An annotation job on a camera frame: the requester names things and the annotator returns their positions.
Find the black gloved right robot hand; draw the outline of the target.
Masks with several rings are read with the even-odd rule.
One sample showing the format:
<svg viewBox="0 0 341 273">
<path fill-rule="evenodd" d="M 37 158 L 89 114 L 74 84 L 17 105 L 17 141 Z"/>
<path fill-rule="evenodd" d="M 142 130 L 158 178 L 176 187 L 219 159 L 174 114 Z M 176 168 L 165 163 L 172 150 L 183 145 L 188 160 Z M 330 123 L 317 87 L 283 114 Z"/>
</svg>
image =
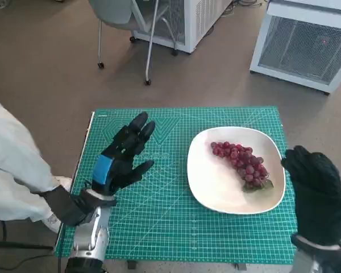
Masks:
<svg viewBox="0 0 341 273">
<path fill-rule="evenodd" d="M 341 240 L 341 179 L 323 153 L 303 146 L 288 149 L 281 165 L 295 192 L 297 235 L 311 243 L 332 246 Z"/>
</svg>

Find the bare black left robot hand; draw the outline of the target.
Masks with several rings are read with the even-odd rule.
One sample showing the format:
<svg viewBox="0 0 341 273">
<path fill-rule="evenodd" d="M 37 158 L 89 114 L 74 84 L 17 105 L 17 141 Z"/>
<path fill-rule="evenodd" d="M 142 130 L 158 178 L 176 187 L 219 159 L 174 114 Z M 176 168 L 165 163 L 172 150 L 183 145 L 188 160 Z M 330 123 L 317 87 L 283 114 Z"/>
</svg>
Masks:
<svg viewBox="0 0 341 273">
<path fill-rule="evenodd" d="M 138 114 L 114 135 L 112 143 L 101 152 L 93 169 L 93 191 L 112 196 L 119 189 L 140 181 L 154 165 L 153 160 L 148 160 L 134 167 L 134 157 L 142 153 L 155 130 L 155 122 L 147 119 L 146 112 Z"/>
</svg>

